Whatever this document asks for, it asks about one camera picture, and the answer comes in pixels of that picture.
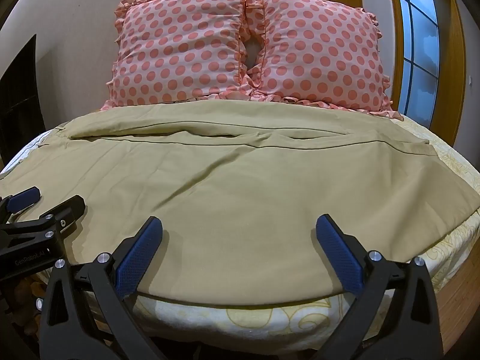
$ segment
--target mattress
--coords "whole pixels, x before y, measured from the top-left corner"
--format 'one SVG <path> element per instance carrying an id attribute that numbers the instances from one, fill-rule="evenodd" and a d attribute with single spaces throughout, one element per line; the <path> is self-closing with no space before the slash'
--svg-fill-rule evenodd
<path id="1" fill-rule="evenodd" d="M 422 139 L 428 139 L 440 159 L 480 193 L 480 174 L 453 148 L 411 119 L 393 120 Z M 8 172 L 34 150 L 49 132 L 37 137 L 4 169 Z M 456 273 L 479 237 L 480 212 L 446 235 L 422 257 L 438 292 Z M 375 335 L 386 315 L 393 291 L 385 293 L 369 335 Z M 338 326 L 354 298 L 341 294 L 311 302 L 271 307 L 208 307 L 139 295 L 131 304 L 144 330 L 165 338 L 191 341 L 230 350 L 284 354 L 319 348 Z"/>

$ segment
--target pink polka dot pillow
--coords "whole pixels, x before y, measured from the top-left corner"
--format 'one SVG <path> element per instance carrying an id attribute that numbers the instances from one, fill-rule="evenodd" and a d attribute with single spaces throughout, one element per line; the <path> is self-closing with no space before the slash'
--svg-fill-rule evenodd
<path id="1" fill-rule="evenodd" d="M 324 0 L 247 0 L 247 23 L 263 44 L 253 99 L 401 118 L 385 94 L 374 15 Z"/>
<path id="2" fill-rule="evenodd" d="M 103 109 L 238 98 L 246 77 L 245 0 L 123 0 L 120 47 Z"/>

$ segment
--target blue textured pad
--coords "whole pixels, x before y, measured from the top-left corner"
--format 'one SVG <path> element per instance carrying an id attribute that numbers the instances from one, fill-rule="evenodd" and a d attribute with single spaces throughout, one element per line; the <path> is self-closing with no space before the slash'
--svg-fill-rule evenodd
<path id="1" fill-rule="evenodd" d="M 162 222 L 154 218 L 116 270 L 115 290 L 121 299 L 135 292 L 162 241 Z"/>
<path id="2" fill-rule="evenodd" d="M 7 203 L 7 211 L 11 214 L 16 214 L 21 210 L 35 204 L 40 200 L 40 190 L 37 187 L 32 187 L 23 192 L 12 196 Z"/>
<path id="3" fill-rule="evenodd" d="M 362 266 L 324 215 L 317 219 L 316 233 L 343 289 L 358 297 L 363 291 Z"/>

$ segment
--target wall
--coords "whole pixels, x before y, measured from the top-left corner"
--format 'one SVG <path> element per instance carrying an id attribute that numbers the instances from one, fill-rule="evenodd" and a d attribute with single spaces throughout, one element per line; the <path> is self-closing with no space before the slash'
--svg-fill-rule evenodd
<path id="1" fill-rule="evenodd" d="M 392 0 L 363 0 L 363 8 L 376 15 L 383 37 L 379 40 L 380 58 L 383 70 L 390 79 L 393 78 L 395 66 L 395 23 Z M 392 88 L 386 93 L 390 96 Z"/>
<path id="2" fill-rule="evenodd" d="M 480 169 L 480 29 L 462 0 L 457 0 L 465 36 L 466 87 L 454 149 Z"/>
<path id="3" fill-rule="evenodd" d="M 120 0 L 19 0 L 0 30 L 0 76 L 34 33 L 37 86 L 47 128 L 102 106 L 118 52 Z"/>

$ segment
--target beige blanket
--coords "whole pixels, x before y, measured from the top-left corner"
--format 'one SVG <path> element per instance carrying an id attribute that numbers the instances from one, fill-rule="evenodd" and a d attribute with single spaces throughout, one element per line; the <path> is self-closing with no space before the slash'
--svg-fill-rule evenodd
<path id="1" fill-rule="evenodd" d="M 407 261 L 480 206 L 428 142 L 389 120 L 235 100 L 75 119 L 0 180 L 0 194 L 33 185 L 43 197 L 22 220 L 85 199 L 65 242 L 71 262 L 113 251 L 160 218 L 164 240 L 139 291 L 208 305 L 340 292 L 314 238 L 325 212 L 367 250 Z"/>

